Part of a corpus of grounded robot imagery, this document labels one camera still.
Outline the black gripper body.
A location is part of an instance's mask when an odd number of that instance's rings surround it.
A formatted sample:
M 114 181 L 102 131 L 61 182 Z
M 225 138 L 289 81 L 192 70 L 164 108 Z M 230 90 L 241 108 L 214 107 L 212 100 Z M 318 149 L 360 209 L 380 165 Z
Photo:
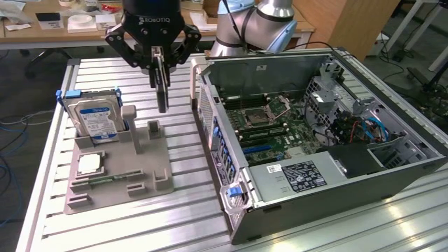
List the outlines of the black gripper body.
M 122 0 L 121 26 L 142 46 L 168 47 L 182 31 L 185 21 L 178 0 Z

